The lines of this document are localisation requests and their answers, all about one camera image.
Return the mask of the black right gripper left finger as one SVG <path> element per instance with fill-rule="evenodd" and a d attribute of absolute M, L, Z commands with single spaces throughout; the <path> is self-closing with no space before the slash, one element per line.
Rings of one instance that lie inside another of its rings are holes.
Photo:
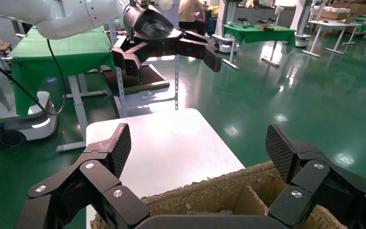
<path fill-rule="evenodd" d="M 132 147 L 127 123 L 118 124 L 111 137 L 86 146 L 66 169 L 35 184 L 30 200 L 48 201 L 48 228 L 62 228 L 91 205 L 112 229 L 133 229 L 150 215 L 149 208 L 120 176 Z"/>

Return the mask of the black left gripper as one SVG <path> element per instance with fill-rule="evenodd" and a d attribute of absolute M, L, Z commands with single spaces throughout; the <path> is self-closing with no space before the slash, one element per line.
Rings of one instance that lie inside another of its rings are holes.
<path fill-rule="evenodd" d="M 119 36 L 113 45 L 113 62 L 128 76 L 134 76 L 138 84 L 143 82 L 142 61 L 151 57 L 176 54 L 193 57 L 203 60 L 213 72 L 220 72 L 222 58 L 218 43 L 193 31 L 183 34 L 153 6 L 130 3 L 123 22 L 129 36 Z"/>

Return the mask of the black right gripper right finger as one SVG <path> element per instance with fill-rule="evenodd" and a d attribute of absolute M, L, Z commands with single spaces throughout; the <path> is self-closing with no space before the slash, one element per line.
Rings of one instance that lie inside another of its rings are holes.
<path fill-rule="evenodd" d="M 366 229 L 366 178 L 337 166 L 317 146 L 292 139 L 278 124 L 268 126 L 265 149 L 287 185 L 268 216 L 298 229 L 322 206 L 349 229 Z"/>

